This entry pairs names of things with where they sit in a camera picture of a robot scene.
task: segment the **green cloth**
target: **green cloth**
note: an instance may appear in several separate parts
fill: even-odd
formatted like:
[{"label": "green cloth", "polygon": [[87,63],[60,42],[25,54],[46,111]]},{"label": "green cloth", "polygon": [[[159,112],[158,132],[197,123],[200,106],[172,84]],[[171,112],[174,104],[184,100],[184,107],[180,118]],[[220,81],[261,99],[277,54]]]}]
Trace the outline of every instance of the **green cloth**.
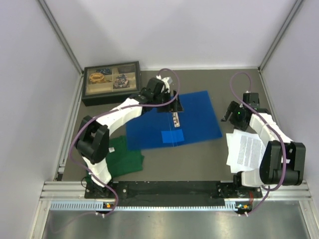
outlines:
[{"label": "green cloth", "polygon": [[112,178],[143,170],[144,156],[140,150],[127,150],[126,136],[110,139],[109,148],[115,150],[106,156],[108,170]]}]

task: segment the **gold bracelet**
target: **gold bracelet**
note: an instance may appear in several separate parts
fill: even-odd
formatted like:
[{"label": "gold bracelet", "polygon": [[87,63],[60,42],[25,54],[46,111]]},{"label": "gold bracelet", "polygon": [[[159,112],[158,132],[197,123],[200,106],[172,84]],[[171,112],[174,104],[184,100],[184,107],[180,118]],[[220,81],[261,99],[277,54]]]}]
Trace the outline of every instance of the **gold bracelet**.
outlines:
[{"label": "gold bracelet", "polygon": [[92,83],[101,83],[104,81],[104,75],[102,73],[93,73],[90,75],[90,81]]}]

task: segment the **metal floor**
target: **metal floor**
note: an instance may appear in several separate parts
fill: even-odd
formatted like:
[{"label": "metal floor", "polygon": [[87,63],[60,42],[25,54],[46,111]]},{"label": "metal floor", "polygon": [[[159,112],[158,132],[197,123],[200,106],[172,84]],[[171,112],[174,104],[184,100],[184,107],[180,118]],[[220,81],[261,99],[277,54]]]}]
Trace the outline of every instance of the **metal floor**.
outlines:
[{"label": "metal floor", "polygon": [[[245,71],[253,79],[252,91],[258,92],[261,106],[269,109],[265,91],[259,78],[257,69],[253,70],[185,70],[176,71],[181,79],[180,91],[182,94],[207,90],[209,92],[216,116],[221,119],[229,103],[235,100],[230,88],[229,80],[234,73]],[[145,86],[156,71],[142,71],[142,84]],[[234,82],[234,89],[241,97],[248,89],[249,80],[245,75],[239,75]],[[118,104],[85,107],[81,103],[75,133],[80,122],[86,115],[95,116],[108,111]],[[229,122],[220,122],[223,135],[231,133],[233,128]],[[111,137],[125,134],[125,127],[118,129]],[[228,147],[226,137],[201,143],[194,143],[179,147],[142,150],[145,156],[143,171],[127,174],[115,180],[118,181],[217,181],[232,180],[230,167],[226,165]],[[83,163],[76,150],[73,157]],[[85,171],[67,160],[63,181],[80,181],[85,176]]]},{"label": "metal floor", "polygon": [[[82,212],[50,211],[55,230]],[[234,212],[116,212],[88,215],[43,239],[309,239],[299,202],[265,202],[254,214]]]}]

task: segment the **blue plastic sheet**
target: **blue plastic sheet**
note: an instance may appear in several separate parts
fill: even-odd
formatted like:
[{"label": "blue plastic sheet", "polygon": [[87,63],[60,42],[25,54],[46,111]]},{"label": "blue plastic sheet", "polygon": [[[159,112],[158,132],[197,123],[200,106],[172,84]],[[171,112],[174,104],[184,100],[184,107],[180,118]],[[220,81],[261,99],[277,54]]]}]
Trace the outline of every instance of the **blue plastic sheet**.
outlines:
[{"label": "blue plastic sheet", "polygon": [[207,91],[179,98],[184,108],[178,113],[180,127],[174,127],[171,113],[152,109],[126,124],[128,150],[174,147],[222,137]]}]

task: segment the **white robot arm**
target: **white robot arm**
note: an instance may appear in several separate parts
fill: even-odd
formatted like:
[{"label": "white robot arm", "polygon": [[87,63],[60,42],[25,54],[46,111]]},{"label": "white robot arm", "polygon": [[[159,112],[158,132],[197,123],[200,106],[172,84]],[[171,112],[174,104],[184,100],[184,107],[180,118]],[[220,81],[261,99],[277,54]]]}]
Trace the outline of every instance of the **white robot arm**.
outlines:
[{"label": "white robot arm", "polygon": [[243,102],[248,104],[266,121],[261,120],[257,114],[253,114],[247,107],[232,101],[222,119],[229,121],[235,128],[245,131],[250,126],[266,146],[266,150],[260,168],[239,172],[234,175],[234,183],[237,187],[260,187],[263,185],[278,184],[283,174],[282,147],[276,134],[268,127],[271,126],[285,145],[286,170],[283,185],[300,185],[303,180],[306,148],[302,143],[293,142],[287,137],[273,121],[266,109],[260,108],[258,93],[246,92]]},{"label": "white robot arm", "polygon": [[[168,102],[170,100],[169,86],[171,83],[171,77],[162,79],[161,76],[157,76],[156,78],[151,78],[148,85],[139,94],[131,95],[122,104],[113,108],[113,110],[132,105],[163,104]],[[128,121],[150,110],[150,107],[131,107],[99,117],[80,135],[76,148],[82,155],[88,168],[103,183],[108,184],[112,179],[106,162],[111,134]],[[182,110],[179,97],[167,106],[158,107],[158,112],[180,112]],[[90,116],[86,116],[82,120],[80,128],[90,119]],[[92,177],[92,180],[100,187],[104,187],[94,177]]]}]

